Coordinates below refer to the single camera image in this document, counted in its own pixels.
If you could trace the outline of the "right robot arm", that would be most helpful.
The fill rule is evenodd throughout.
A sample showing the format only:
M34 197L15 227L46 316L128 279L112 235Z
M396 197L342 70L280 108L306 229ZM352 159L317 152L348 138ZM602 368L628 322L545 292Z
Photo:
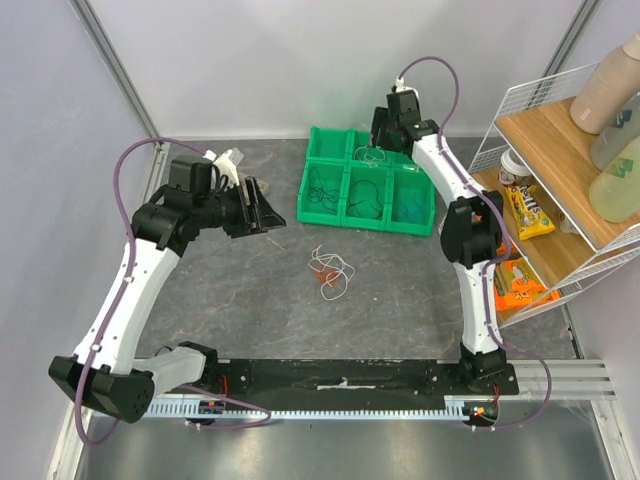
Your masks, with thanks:
M437 124L421 117L418 95L394 87L387 105L374 110L370 139L407 155L430 178L447 207L440 231L444 256L459 282L463 331L456 376L464 393L519 392L497 328L493 275L502 244L503 200L472 178Z

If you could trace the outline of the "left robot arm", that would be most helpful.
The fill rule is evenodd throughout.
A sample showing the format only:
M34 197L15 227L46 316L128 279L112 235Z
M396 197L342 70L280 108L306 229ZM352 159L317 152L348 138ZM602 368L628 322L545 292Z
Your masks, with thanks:
M188 384L208 393L219 382L215 349L185 341L169 353L135 357L158 294L188 245L205 229L232 239L283 228L258 182L216 182L209 159L182 156L165 185L133 215L124 256L99 314L74 353L55 357L50 378L76 404L135 423L152 400Z

